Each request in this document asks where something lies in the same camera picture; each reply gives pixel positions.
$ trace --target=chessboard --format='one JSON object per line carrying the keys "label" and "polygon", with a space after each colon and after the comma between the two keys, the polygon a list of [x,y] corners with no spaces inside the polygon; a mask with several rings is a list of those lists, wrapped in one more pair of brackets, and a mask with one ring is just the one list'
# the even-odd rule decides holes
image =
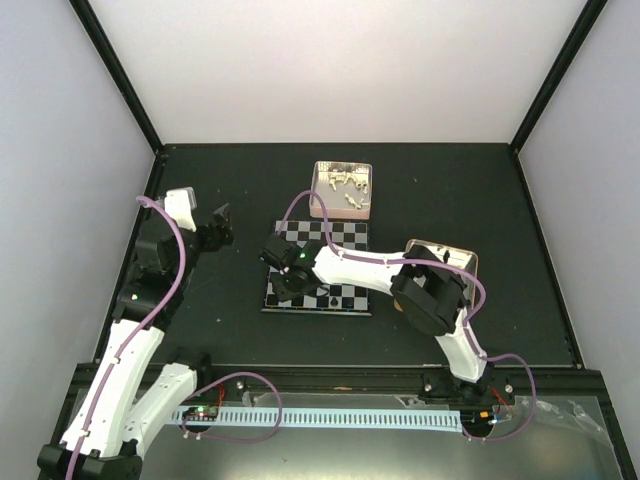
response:
{"label": "chessboard", "polygon": [[[274,231],[280,228],[280,220],[275,222]],[[364,222],[329,222],[329,233],[333,243],[352,250],[367,251],[369,246],[368,225]],[[280,235],[303,247],[307,240],[324,239],[322,221],[286,222]],[[370,316],[369,290],[353,285],[322,285],[315,295],[304,295],[286,302],[278,302],[271,283],[271,274],[277,272],[270,267],[263,312],[324,313],[331,315]]]}

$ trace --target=cable tray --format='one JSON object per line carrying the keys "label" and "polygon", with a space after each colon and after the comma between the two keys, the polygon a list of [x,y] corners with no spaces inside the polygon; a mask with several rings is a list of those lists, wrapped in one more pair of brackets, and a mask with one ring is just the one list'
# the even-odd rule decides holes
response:
{"label": "cable tray", "polygon": [[[167,425],[182,425],[189,407],[180,407]],[[436,430],[462,432],[460,412],[446,410],[368,410],[337,408],[283,408],[281,427]],[[221,407],[217,418],[189,420],[190,426],[270,427],[277,408]]]}

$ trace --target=dark tabletop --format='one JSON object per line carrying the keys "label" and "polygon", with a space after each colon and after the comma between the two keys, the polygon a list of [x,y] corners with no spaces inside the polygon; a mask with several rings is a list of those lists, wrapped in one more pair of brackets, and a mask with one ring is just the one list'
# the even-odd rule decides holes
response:
{"label": "dark tabletop", "polygon": [[[172,147],[158,193],[192,186],[196,220],[230,202],[235,244],[200,257],[185,300],[153,361],[175,347],[214,363],[248,365],[446,364],[390,297],[372,292],[372,317],[261,313],[267,266],[258,254],[314,162],[373,165],[370,248],[403,250],[420,238],[475,251],[488,291],[474,329],[490,354],[569,365],[565,323],[517,166],[506,145],[292,144]],[[305,200],[294,219],[309,219]]]}

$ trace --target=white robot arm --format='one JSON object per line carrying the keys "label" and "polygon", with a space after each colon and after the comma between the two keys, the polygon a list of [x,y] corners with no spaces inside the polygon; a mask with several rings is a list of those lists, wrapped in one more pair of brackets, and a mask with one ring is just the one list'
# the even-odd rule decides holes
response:
{"label": "white robot arm", "polygon": [[[464,325],[467,315],[464,284],[457,275],[437,268],[421,268],[420,259],[431,262],[438,259],[419,245],[409,252],[384,254],[336,250],[337,254],[314,240],[301,248],[278,235],[270,237],[262,259],[279,270],[272,274],[279,299],[304,295],[321,284],[355,285],[391,295],[416,328],[435,337],[454,377],[472,384],[480,381],[487,365],[486,353],[471,327]],[[415,259],[416,264],[396,263],[405,259]]]}
{"label": "white robot arm", "polygon": [[[233,241],[228,205],[214,212],[211,223],[199,227],[191,215],[195,206],[193,189],[167,192],[164,210],[175,221],[185,245],[186,270],[176,294],[150,326],[140,330],[140,322],[177,281],[179,257],[175,238],[165,220],[156,215],[143,222],[136,240],[135,261],[129,281],[118,294],[116,320],[98,372],[61,443],[45,445],[38,456],[38,466],[49,478],[68,478],[74,451],[78,460],[75,464],[71,462],[73,478],[138,478],[142,459],[167,418],[186,398],[212,380],[209,355],[179,350],[133,405],[142,376],[182,301],[189,273],[200,254],[217,251]],[[116,358],[116,352],[136,329],[139,331]],[[91,415],[90,405],[96,395],[99,396]],[[88,415],[91,422],[84,429]]]}

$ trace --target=white wall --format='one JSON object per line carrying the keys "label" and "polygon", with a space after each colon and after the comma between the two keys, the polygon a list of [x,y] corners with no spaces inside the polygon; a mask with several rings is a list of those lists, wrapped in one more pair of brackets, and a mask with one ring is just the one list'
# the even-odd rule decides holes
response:
{"label": "white wall", "polygon": [[153,155],[66,0],[0,14],[0,477],[36,478]]}
{"label": "white wall", "polygon": [[585,0],[92,0],[165,142],[508,142]]}
{"label": "white wall", "polygon": [[640,2],[609,2],[523,163],[587,365],[640,469]]}

